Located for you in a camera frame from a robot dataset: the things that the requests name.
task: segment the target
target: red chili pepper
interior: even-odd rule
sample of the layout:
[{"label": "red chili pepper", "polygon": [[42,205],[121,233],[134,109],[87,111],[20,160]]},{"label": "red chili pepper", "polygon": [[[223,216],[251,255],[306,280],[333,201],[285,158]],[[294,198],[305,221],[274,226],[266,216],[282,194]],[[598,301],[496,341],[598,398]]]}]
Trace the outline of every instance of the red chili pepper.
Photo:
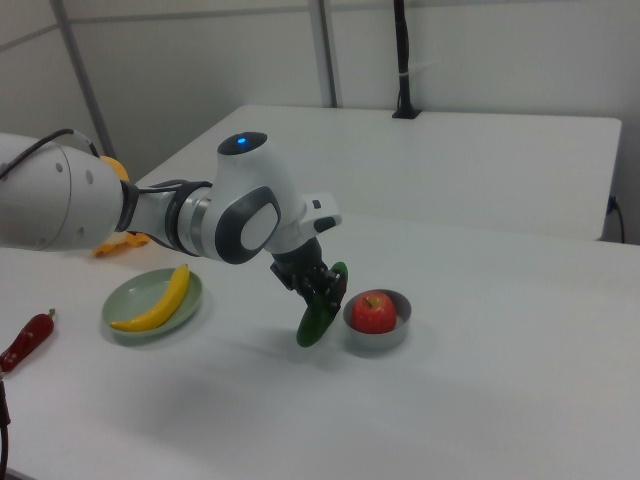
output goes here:
[{"label": "red chili pepper", "polygon": [[55,313],[56,311],[51,309],[48,314],[40,313],[27,322],[11,346],[0,355],[0,369],[3,372],[13,370],[51,335]]}]

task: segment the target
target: table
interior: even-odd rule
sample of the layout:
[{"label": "table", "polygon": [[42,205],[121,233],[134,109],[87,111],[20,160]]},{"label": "table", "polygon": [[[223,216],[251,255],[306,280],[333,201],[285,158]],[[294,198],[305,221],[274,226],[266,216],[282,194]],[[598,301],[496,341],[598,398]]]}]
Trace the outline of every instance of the table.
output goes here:
[{"label": "table", "polygon": [[[173,178],[183,154],[145,180]],[[405,343],[354,349],[339,316],[299,348],[304,304],[266,252],[188,258],[205,285],[196,315],[119,343],[100,321],[109,293],[184,256],[2,250],[3,343],[59,312],[5,379],[10,467],[43,480],[635,479],[640,250],[348,211],[319,240],[350,269],[347,299],[411,301]]]},{"label": "table", "polygon": [[303,192],[343,211],[598,239],[621,123],[610,118],[247,105],[143,179],[211,178],[230,135],[264,132]]}]

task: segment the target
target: wall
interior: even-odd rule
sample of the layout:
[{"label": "wall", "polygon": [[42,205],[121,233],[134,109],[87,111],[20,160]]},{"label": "wall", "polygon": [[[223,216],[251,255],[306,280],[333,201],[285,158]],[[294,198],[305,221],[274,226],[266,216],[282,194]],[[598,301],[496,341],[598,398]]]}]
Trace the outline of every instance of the wall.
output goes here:
[{"label": "wall", "polygon": [[[242,104],[328,107],[333,87],[340,107],[395,108],[390,0],[56,3],[96,105],[86,106],[49,3],[0,0],[0,131],[99,130],[134,180]],[[406,3],[415,106],[623,121],[613,191],[627,240],[640,243],[640,1]],[[605,238],[618,236],[610,216]]]},{"label": "wall", "polygon": [[41,138],[65,127],[100,145],[49,3],[0,0],[0,132]]},{"label": "wall", "polygon": [[64,5],[118,158],[134,179],[242,104],[329,104],[317,11],[306,0]]},{"label": "wall", "polygon": [[[623,121],[613,191],[640,243],[640,2],[406,3],[415,107]],[[391,2],[332,0],[330,19],[339,105],[395,109]],[[613,216],[605,238],[619,238]]]}]

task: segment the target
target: yellow banana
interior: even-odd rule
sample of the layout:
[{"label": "yellow banana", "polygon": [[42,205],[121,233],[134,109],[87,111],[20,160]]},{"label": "yellow banana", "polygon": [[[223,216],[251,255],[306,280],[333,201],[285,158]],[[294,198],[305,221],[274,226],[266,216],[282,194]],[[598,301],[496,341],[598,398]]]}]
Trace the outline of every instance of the yellow banana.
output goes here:
[{"label": "yellow banana", "polygon": [[178,309],[189,289],[191,273],[185,263],[171,274],[169,285],[158,302],[140,315],[122,322],[111,322],[111,327],[124,332],[144,332],[158,328]]}]

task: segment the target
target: apple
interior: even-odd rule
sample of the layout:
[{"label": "apple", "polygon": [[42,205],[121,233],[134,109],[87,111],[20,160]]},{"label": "apple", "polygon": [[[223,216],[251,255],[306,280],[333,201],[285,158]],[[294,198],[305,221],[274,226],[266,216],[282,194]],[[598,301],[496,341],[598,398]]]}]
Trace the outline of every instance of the apple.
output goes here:
[{"label": "apple", "polygon": [[396,327],[396,307],[383,292],[370,291],[356,297],[351,326],[362,333],[387,333]]}]

